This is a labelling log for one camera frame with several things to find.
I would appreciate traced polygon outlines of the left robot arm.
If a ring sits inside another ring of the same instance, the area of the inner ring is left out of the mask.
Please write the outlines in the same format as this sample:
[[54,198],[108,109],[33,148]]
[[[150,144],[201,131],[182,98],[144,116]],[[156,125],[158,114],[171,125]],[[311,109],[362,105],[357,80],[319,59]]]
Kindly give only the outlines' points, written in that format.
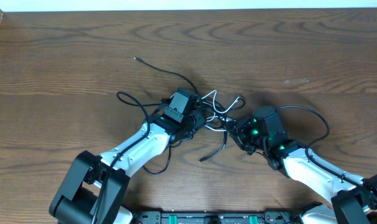
[[202,98],[182,87],[144,116],[125,142],[97,156],[83,151],[73,160],[49,207],[59,223],[130,223],[133,214],[123,198],[131,177],[171,145],[191,140],[205,124]]

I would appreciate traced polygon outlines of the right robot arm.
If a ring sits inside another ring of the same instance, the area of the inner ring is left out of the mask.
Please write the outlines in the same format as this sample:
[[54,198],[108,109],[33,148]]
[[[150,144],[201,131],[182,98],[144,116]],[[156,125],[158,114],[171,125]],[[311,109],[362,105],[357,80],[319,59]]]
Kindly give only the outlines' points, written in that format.
[[294,223],[377,223],[377,174],[365,178],[322,159],[310,144],[289,138],[279,109],[263,106],[251,116],[228,118],[226,128],[238,147],[260,152],[272,170],[296,180],[331,206],[313,203],[292,217]]

